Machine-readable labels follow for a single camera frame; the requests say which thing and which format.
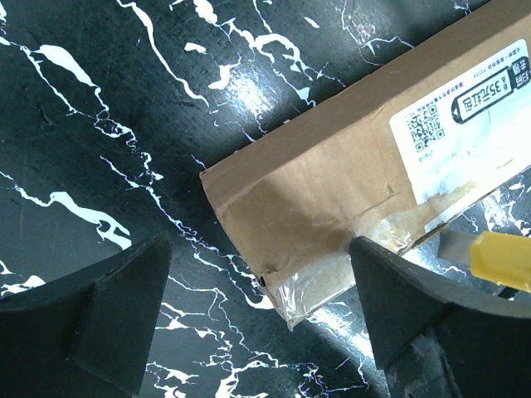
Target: yellow handle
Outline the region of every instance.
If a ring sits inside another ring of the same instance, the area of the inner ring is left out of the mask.
[[[470,246],[470,270],[477,278],[531,293],[531,239],[483,232]]]

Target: white sticker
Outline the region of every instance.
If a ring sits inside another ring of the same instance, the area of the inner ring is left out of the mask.
[[[417,204],[528,156],[530,77],[519,40],[391,117]]]

